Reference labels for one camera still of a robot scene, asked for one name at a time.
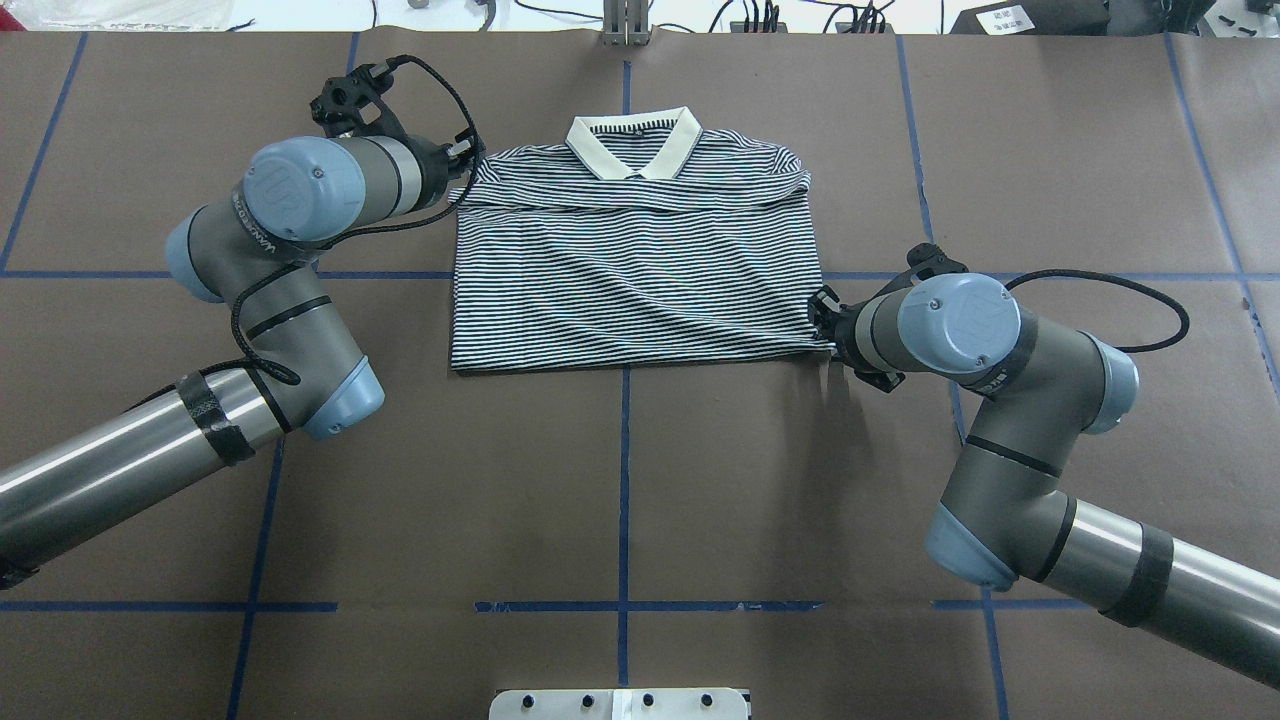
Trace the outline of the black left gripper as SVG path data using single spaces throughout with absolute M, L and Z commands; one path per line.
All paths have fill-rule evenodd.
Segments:
M 466 127 L 449 143 L 434 143 L 411 135 L 390 109 L 385 95 L 390 92 L 394 73 L 402 61 L 362 64 L 346 76 L 325 81 L 310 101 L 311 120 L 328 138 L 390 138 L 410 151 L 422 177 L 429 181 L 457 181 L 476 172 L 483 164 L 483 140 L 475 120 L 457 90 L 425 61 L 413 65 L 428 73 L 460 110 Z

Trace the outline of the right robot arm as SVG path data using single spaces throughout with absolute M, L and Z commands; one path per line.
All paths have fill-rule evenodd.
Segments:
M 934 243 L 859 304 L 806 302 L 835 359 L 882 392 L 931 373 L 978 395 L 925 538 L 942 569 L 993 592 L 1021 578 L 1270 688 L 1279 683 L 1277 579 L 1062 492 L 1080 436 L 1133 409 L 1133 351 L 1037 315 L 1014 283 Z

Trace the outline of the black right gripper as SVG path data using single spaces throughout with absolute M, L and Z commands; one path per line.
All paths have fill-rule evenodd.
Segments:
M 908 251 L 908 269 L 895 275 L 872 299 L 847 305 L 828 284 L 806 300 L 806 316 L 818 340 L 835 346 L 833 360 L 850 368 L 854 375 L 884 392 L 896 389 L 905 374 L 890 366 L 876 351 L 870 337 L 876 309 L 888 295 L 911 290 L 916 283 L 942 274 L 968 273 L 969 266 L 951 259 L 934 243 L 919 243 Z

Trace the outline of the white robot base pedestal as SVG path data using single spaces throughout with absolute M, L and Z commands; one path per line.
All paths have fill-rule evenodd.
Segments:
M 751 719 L 748 691 L 731 687 L 508 689 L 489 719 Z

